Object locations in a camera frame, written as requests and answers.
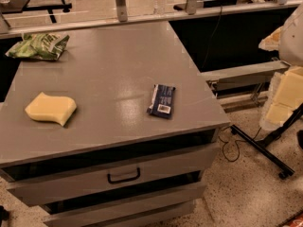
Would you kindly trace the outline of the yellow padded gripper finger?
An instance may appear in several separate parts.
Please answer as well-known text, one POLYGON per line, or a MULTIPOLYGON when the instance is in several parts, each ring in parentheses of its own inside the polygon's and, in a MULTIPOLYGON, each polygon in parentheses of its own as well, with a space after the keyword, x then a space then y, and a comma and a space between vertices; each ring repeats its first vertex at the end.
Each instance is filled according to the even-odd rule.
POLYGON ((303 67, 293 66, 284 73, 274 73, 267 96, 259 125, 263 130, 274 131, 303 103, 303 67))

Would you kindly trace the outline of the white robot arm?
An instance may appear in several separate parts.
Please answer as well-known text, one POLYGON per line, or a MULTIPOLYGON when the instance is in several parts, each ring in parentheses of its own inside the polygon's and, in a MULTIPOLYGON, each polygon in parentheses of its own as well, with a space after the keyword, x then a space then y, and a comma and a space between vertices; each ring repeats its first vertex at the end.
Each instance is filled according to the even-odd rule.
POLYGON ((259 121, 264 130, 274 131, 303 103, 303 4, 258 47, 276 50, 279 59, 290 64, 286 72, 274 73, 259 121))

